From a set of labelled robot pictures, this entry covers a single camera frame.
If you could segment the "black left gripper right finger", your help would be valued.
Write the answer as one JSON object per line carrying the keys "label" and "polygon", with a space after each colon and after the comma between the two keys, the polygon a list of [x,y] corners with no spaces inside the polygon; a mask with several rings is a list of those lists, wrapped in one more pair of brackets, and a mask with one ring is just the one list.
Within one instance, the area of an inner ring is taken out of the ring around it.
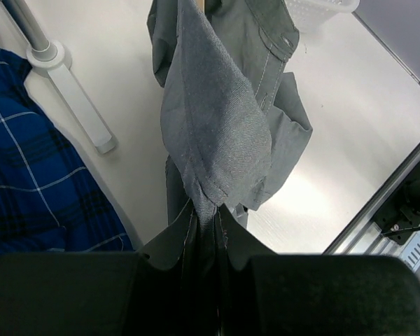
{"label": "black left gripper right finger", "polygon": [[279,335],[279,255],[234,219],[226,206],[215,217],[220,331],[223,335]]}

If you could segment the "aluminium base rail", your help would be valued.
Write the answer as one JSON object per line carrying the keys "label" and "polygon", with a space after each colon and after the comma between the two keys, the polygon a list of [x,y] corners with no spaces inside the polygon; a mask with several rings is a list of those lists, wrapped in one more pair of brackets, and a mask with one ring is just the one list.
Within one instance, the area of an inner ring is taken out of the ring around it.
{"label": "aluminium base rail", "polygon": [[323,252],[383,255],[420,267],[420,143]]}

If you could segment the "grey shirt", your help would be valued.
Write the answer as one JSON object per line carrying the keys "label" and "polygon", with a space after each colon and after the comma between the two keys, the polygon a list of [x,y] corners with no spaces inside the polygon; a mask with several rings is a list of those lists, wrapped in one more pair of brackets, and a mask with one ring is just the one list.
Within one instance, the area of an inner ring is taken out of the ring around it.
{"label": "grey shirt", "polygon": [[313,128],[286,72],[300,33],[283,1],[154,1],[147,19],[168,181],[209,235],[221,206],[257,210]]}

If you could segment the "white plastic basket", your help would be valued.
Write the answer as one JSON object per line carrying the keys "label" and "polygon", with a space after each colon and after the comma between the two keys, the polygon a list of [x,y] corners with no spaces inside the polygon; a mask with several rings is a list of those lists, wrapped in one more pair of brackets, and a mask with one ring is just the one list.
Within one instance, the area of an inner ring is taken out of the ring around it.
{"label": "white plastic basket", "polygon": [[300,32],[312,32],[337,14],[349,14],[359,0],[286,0],[288,12]]}

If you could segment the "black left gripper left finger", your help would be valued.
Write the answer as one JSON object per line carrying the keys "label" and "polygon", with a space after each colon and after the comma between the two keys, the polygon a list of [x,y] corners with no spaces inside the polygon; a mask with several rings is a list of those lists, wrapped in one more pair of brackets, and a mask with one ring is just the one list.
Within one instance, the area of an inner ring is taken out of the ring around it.
{"label": "black left gripper left finger", "polygon": [[193,206],[139,250],[134,280],[135,335],[218,335],[215,260]]}

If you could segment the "blue plaid shirt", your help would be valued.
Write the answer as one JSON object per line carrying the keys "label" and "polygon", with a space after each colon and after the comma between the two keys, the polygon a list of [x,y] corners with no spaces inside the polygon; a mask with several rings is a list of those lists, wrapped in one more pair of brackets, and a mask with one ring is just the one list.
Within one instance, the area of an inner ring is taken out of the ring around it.
{"label": "blue plaid shirt", "polygon": [[29,97],[31,69],[0,48],[0,255],[132,250],[72,143]]}

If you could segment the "white metal clothes rack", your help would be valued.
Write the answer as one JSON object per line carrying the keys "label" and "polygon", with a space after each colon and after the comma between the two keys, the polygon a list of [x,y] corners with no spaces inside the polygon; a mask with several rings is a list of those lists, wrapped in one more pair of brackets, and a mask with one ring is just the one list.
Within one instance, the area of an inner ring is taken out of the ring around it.
{"label": "white metal clothes rack", "polygon": [[72,74],[71,53],[62,43],[46,36],[25,1],[2,4],[28,41],[26,56],[33,70],[51,80],[97,152],[103,155],[112,151],[116,138]]}

